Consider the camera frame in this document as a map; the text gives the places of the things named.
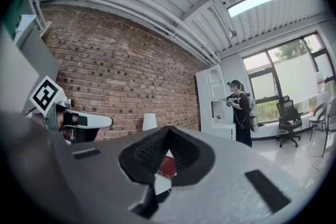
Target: white cabinet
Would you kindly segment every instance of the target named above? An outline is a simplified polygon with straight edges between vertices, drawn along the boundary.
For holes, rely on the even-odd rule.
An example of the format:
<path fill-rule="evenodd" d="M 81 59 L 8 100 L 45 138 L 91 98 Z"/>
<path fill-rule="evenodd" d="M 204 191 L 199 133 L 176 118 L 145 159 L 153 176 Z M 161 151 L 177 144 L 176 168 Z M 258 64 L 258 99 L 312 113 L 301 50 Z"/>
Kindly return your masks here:
<path fill-rule="evenodd" d="M 235 140 L 236 125 L 232 122 L 232 115 L 226 115 L 228 107 L 221 101 L 226 99 L 226 92 L 219 65 L 196 73 L 196 80 L 201 111 L 201 131 Z M 218 115 L 223 122 L 216 120 Z"/>
<path fill-rule="evenodd" d="M 225 86 L 223 82 L 222 72 L 219 65 L 215 65 L 206 70 L 210 99 L 217 101 L 226 98 Z"/>

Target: cable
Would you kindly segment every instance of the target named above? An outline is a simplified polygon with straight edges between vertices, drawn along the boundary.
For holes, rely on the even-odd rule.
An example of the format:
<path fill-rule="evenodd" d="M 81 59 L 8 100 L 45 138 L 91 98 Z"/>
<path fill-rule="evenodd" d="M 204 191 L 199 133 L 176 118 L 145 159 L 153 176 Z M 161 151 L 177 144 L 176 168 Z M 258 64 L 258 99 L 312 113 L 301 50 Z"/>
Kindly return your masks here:
<path fill-rule="evenodd" d="M 312 163 L 310 163 L 317 171 L 319 171 L 320 175 L 321 175 L 321 171 L 318 170 Z"/>
<path fill-rule="evenodd" d="M 26 113 L 26 116 L 27 116 L 30 112 L 32 112 L 34 109 L 36 109 L 36 106 L 33 107 L 31 110 L 29 110 L 29 111 Z"/>
<path fill-rule="evenodd" d="M 247 115 L 245 116 L 243 122 L 240 123 L 239 120 L 238 120 L 238 118 L 237 118 L 237 115 L 236 115 L 236 113 L 235 113 L 235 110 L 233 110 L 233 113 L 234 113 L 234 115 L 236 116 L 237 122 L 240 124 L 240 128 L 245 129 L 245 126 L 243 126 L 243 123 L 244 123 L 244 121 L 246 120 Z"/>

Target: brick wall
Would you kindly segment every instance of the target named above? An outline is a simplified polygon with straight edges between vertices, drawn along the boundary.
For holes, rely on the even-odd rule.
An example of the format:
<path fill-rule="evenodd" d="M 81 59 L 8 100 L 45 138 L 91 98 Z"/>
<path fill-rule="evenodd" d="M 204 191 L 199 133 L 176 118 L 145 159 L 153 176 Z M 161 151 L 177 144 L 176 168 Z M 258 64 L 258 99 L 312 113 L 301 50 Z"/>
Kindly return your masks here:
<path fill-rule="evenodd" d="M 44 5 L 44 41 L 61 65 L 57 82 L 75 110 L 111 116 L 97 139 L 141 131 L 143 115 L 158 126 L 199 130 L 195 73 L 206 68 L 187 51 L 125 18 L 88 8 Z"/>

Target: black vent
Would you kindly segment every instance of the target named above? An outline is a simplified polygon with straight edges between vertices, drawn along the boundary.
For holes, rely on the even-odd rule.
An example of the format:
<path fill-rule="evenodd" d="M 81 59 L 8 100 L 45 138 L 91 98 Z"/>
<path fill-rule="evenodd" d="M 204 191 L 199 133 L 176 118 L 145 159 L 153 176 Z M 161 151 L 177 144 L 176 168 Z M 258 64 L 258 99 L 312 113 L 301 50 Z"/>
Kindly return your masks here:
<path fill-rule="evenodd" d="M 85 159 L 100 154 L 100 151 L 95 148 L 91 148 L 85 151 L 73 152 L 72 154 L 76 159 Z"/>
<path fill-rule="evenodd" d="M 167 154 L 168 143 L 166 138 L 166 134 L 158 135 L 139 148 L 135 153 L 140 163 L 152 174 L 158 171 L 164 156 Z"/>

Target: white lamp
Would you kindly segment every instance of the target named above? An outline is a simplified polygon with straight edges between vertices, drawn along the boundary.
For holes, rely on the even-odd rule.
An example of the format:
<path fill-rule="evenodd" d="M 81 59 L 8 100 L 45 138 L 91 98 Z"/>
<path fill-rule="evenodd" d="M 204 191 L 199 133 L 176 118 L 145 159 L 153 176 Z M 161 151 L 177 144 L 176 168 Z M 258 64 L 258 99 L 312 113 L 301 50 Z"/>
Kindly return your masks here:
<path fill-rule="evenodd" d="M 147 131 L 156 128 L 157 126 L 155 113 L 146 113 L 143 117 L 142 130 Z"/>

